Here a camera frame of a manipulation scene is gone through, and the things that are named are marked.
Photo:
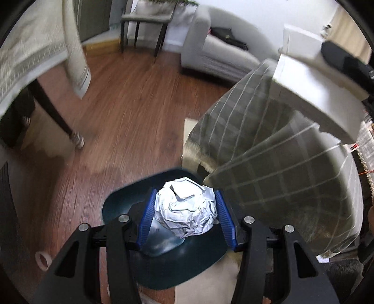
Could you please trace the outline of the dark wooden table leg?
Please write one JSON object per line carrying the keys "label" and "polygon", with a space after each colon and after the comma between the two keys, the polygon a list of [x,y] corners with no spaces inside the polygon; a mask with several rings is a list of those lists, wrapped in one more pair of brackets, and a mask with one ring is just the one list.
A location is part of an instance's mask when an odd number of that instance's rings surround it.
{"label": "dark wooden table leg", "polygon": [[85,144],[84,137],[79,132],[73,131],[67,122],[65,122],[64,118],[54,107],[39,81],[32,81],[29,83],[27,88],[39,106],[52,118],[52,120],[62,129],[62,131],[69,136],[70,141],[75,145],[75,147],[77,149],[82,149]]}

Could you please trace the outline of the white tape roll on floor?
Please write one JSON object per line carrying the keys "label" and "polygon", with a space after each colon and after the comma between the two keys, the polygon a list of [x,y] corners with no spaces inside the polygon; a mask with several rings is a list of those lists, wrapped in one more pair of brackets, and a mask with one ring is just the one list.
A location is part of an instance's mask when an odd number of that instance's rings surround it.
{"label": "white tape roll on floor", "polygon": [[52,257],[50,256],[49,253],[47,253],[45,251],[35,252],[35,260],[36,260],[37,266],[43,272],[46,272],[52,264]]}

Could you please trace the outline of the black handbag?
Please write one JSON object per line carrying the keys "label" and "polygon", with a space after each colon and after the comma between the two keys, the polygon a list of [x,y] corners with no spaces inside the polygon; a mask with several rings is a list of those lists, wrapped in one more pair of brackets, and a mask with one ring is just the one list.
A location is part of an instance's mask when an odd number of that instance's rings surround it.
{"label": "black handbag", "polygon": [[238,47],[244,51],[248,51],[248,46],[246,43],[236,39],[231,31],[231,29],[221,28],[221,27],[211,27],[210,32],[212,36],[220,39],[221,41],[229,44],[231,46]]}

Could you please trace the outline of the beige patterned tablecloth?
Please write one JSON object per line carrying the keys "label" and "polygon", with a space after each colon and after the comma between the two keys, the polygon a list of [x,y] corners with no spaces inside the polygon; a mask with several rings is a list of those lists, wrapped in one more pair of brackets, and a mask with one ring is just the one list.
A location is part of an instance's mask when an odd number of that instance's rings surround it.
{"label": "beige patterned tablecloth", "polygon": [[1,116],[22,89],[61,63],[74,92],[83,98],[91,72],[77,30],[74,3],[36,1],[1,46]]}

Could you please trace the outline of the grey checked tablecloth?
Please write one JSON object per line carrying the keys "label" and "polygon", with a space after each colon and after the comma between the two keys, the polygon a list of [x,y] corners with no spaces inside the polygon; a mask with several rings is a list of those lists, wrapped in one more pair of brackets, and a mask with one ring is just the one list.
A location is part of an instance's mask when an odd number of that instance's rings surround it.
{"label": "grey checked tablecloth", "polygon": [[270,98],[267,59],[197,122],[183,164],[271,227],[293,225],[316,254],[333,256],[359,235],[363,195],[351,153],[301,112]]}

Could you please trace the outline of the silver foil ball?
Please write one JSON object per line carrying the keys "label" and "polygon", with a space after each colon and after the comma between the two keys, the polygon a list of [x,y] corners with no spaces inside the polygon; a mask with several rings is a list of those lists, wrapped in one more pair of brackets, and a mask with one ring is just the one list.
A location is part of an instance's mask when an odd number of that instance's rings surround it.
{"label": "silver foil ball", "polygon": [[168,181],[156,195],[154,217],[178,238],[205,234],[219,223],[215,192],[188,177]]}

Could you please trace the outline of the dark teal trash bin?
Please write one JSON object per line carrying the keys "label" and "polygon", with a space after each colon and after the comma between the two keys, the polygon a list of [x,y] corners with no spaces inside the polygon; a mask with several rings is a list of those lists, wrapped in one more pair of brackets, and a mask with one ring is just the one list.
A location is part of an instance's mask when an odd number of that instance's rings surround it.
{"label": "dark teal trash bin", "polygon": [[[145,200],[149,189],[160,190],[166,182],[182,177],[202,183],[199,175],[172,168],[114,191],[103,203],[103,222],[107,224],[129,212],[132,205]],[[130,253],[131,269],[140,285],[165,290],[199,275],[219,261],[227,249],[219,224],[205,234],[180,239],[154,220],[143,249]]]}

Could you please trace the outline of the grey chair with black legs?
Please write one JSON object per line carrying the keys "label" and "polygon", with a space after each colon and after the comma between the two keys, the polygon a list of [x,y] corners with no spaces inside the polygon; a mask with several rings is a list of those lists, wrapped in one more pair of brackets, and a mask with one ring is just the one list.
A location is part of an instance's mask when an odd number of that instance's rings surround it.
{"label": "grey chair with black legs", "polygon": [[155,42],[155,50],[153,56],[157,58],[160,50],[164,46],[164,40],[169,24],[174,18],[177,3],[154,3],[149,4],[146,1],[138,1],[135,8],[129,8],[127,12],[123,12],[120,17],[120,51],[123,53],[125,47],[129,44],[130,25],[135,25],[134,37],[132,38],[133,46],[137,46],[139,35],[145,38],[146,43],[153,42],[155,39],[151,37],[158,30],[157,42]]}

